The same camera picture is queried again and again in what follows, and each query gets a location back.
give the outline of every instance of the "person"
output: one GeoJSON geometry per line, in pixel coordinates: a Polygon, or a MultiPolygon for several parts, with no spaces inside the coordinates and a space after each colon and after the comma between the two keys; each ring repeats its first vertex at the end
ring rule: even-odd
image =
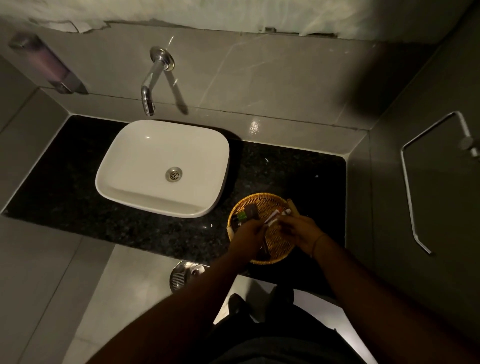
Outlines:
{"type": "MultiPolygon", "coordinates": [[[[315,259],[351,324],[379,363],[479,363],[453,329],[366,270],[307,217],[280,217],[282,232],[315,259]]],[[[232,295],[229,316],[213,327],[235,277],[255,259],[266,227],[251,220],[228,252],[202,275],[156,304],[108,342],[98,363],[363,363],[333,330],[293,304],[277,286],[264,323],[232,295]]]]}

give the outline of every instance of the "faucet spout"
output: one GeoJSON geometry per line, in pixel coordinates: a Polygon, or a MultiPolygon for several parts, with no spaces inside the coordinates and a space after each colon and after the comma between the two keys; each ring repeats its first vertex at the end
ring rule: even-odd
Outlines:
{"type": "Polygon", "coordinates": [[[150,58],[154,64],[142,83],[141,94],[145,114],[153,116],[155,114],[155,105],[152,99],[152,90],[162,74],[162,71],[173,70],[175,62],[172,56],[170,56],[170,53],[159,47],[152,47],[150,49],[150,58]]]}

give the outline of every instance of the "white sink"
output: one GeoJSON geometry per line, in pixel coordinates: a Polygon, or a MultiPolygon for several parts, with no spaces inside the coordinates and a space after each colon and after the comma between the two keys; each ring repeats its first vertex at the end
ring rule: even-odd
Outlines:
{"type": "Polygon", "coordinates": [[[228,141],[215,130],[139,120],[117,135],[95,186],[102,196],[124,205],[197,218],[220,198],[229,153],[228,141]]]}

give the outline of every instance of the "hand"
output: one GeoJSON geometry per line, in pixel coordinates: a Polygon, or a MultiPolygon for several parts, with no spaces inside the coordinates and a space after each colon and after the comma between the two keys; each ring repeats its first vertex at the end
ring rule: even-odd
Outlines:
{"type": "Polygon", "coordinates": [[[306,216],[280,216],[278,221],[286,239],[313,257],[315,242],[326,235],[315,221],[306,216]]]}
{"type": "Polygon", "coordinates": [[[264,225],[263,221],[247,221],[235,233],[228,252],[247,264],[257,257],[260,248],[265,243],[267,229],[268,226],[264,225]]]}

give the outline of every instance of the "person's left arm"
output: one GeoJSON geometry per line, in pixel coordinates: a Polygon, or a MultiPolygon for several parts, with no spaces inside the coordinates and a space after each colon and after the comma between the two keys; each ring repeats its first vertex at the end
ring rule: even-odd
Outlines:
{"type": "Polygon", "coordinates": [[[260,221],[244,224],[235,234],[228,253],[129,324],[88,364],[180,361],[212,328],[236,276],[260,250],[265,231],[260,221]]]}

